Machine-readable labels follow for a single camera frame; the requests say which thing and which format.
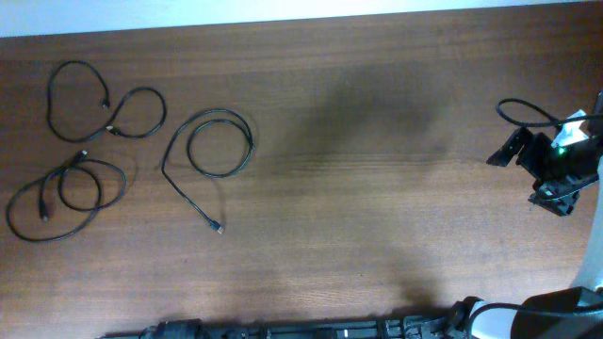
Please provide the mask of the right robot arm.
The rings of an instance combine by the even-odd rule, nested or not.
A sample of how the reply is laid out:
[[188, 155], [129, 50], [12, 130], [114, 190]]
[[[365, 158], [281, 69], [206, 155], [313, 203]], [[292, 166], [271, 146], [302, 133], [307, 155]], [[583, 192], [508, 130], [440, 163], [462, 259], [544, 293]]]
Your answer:
[[[558, 217], [575, 209], [581, 190], [602, 183], [602, 102], [592, 113], [543, 122], [514, 121], [516, 129], [487, 160], [511, 161], [534, 179], [529, 201]], [[579, 272], [567, 289], [521, 304], [468, 302], [448, 321], [467, 338], [599, 338], [602, 335], [602, 210], [597, 208]]]

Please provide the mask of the black usb cable silver plug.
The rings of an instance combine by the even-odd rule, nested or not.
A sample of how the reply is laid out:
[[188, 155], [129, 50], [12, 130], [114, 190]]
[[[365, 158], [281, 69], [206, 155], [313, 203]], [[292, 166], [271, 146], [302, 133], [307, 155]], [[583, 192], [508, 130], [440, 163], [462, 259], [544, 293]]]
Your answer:
[[[127, 138], [127, 139], [145, 139], [145, 138], [150, 137], [151, 135], [155, 134], [164, 125], [165, 121], [168, 118], [168, 106], [167, 106], [167, 101], [166, 101], [165, 96], [155, 88], [141, 86], [141, 87], [136, 87], [136, 88], [133, 88], [133, 89], [130, 89], [129, 91], [127, 91], [123, 95], [123, 97], [119, 100], [117, 107], [111, 111], [111, 115], [106, 120], [106, 122], [101, 127], [94, 130], [93, 132], [91, 132], [90, 134], [85, 135], [83, 137], [67, 137], [64, 134], [60, 133], [53, 123], [54, 84], [55, 84], [55, 80], [59, 76], [59, 74], [67, 67], [70, 67], [73, 65], [78, 65], [78, 66], [84, 67], [92, 73], [92, 75], [96, 78], [96, 80], [100, 83], [100, 85], [103, 88], [103, 97], [100, 99], [99, 106], [104, 110], [109, 110], [111, 108], [109, 87], [108, 87], [104, 77], [100, 74], [100, 72], [93, 65], [91, 65], [89, 62], [87, 62], [85, 60], [81, 60], [81, 59], [69, 59], [69, 60], [59, 63], [51, 71], [48, 81], [47, 81], [46, 114], [45, 114], [45, 121], [46, 121], [48, 128], [50, 129], [51, 133], [58, 139], [68, 142], [68, 143], [78, 144], [78, 143], [92, 141], [92, 140], [98, 138], [104, 132], [108, 132], [109, 134], [116, 136], [116, 137], [123, 137], [123, 138]], [[114, 121], [118, 118], [120, 112], [122, 111], [124, 106], [127, 104], [127, 102], [132, 97], [134, 97], [136, 94], [140, 94], [140, 93], [144, 93], [144, 92], [153, 94], [159, 100], [160, 107], [161, 107], [161, 116], [159, 118], [159, 121], [150, 130], [143, 132], [141, 134], [125, 133], [123, 130], [121, 130], [119, 127], [117, 127], [114, 124]]]

